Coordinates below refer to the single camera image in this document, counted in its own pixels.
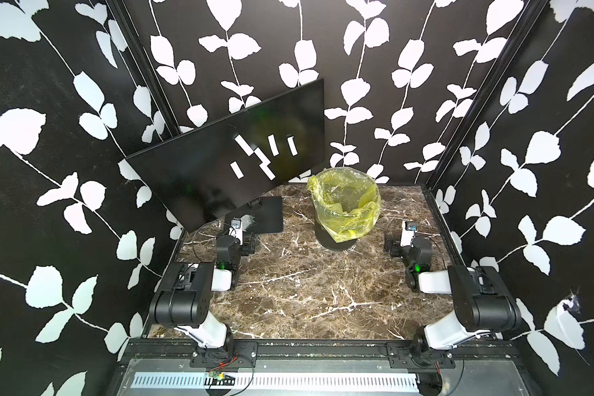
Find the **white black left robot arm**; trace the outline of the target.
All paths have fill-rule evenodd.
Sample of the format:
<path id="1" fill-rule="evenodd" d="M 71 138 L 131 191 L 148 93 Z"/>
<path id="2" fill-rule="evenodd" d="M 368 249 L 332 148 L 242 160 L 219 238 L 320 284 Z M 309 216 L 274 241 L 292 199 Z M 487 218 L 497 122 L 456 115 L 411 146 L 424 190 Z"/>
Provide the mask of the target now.
<path id="1" fill-rule="evenodd" d="M 150 320 L 178 330 L 202 348 L 229 351 L 233 335 L 228 325 L 210 312 L 211 298 L 215 292 L 238 285 L 242 259 L 255 249 L 252 235 L 242 239 L 221 235 L 216 240 L 214 261 L 169 265 L 150 303 Z"/>

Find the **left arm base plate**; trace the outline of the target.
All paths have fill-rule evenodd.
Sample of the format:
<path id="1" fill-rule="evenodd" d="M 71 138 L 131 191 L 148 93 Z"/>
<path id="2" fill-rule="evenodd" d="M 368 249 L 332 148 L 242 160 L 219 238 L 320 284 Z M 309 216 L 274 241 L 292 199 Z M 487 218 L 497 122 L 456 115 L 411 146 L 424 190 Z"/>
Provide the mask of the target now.
<path id="1" fill-rule="evenodd" d="M 237 340 L 233 345 L 222 348 L 199 348 L 191 358 L 191 368 L 210 371 L 254 368 L 257 360 L 258 343 Z"/>

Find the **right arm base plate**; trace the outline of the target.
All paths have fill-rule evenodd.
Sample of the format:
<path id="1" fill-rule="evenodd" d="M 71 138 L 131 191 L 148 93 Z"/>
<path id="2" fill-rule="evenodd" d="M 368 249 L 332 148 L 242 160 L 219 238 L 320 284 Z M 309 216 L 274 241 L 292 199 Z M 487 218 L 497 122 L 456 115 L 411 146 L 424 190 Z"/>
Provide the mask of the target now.
<path id="1" fill-rule="evenodd" d="M 454 360 L 449 358 L 445 351 L 423 349 L 410 342 L 386 343 L 386 351 L 392 369 L 420 372 L 455 368 Z"/>

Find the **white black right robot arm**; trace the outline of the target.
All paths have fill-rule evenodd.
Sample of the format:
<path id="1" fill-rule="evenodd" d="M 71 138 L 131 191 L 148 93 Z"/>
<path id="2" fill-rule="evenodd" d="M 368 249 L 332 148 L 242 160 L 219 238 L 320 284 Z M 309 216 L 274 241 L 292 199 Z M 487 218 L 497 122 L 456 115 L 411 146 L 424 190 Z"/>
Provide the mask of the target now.
<path id="1" fill-rule="evenodd" d="M 450 313 L 417 332 L 412 342 L 417 355 L 450 351 L 472 338 L 520 326 L 516 299 L 494 267 L 448 266 L 433 272 L 432 241 L 421 237 L 412 238 L 407 245 L 387 238 L 384 251 L 402 260 L 410 290 L 452 298 Z"/>

